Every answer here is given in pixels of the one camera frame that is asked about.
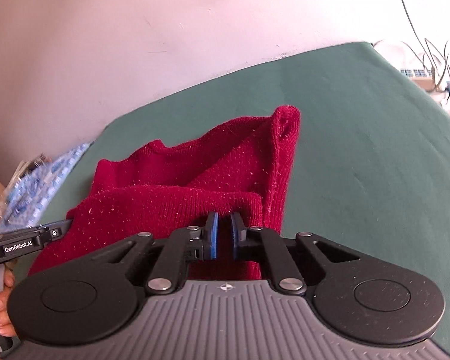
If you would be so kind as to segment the person left hand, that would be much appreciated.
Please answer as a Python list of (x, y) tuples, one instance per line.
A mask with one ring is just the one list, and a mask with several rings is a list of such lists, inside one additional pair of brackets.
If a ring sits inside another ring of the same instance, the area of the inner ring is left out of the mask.
[(0, 292), (0, 335), (9, 338), (17, 336), (8, 313), (8, 301), (14, 285), (14, 273), (6, 268), (4, 270), (4, 288)]

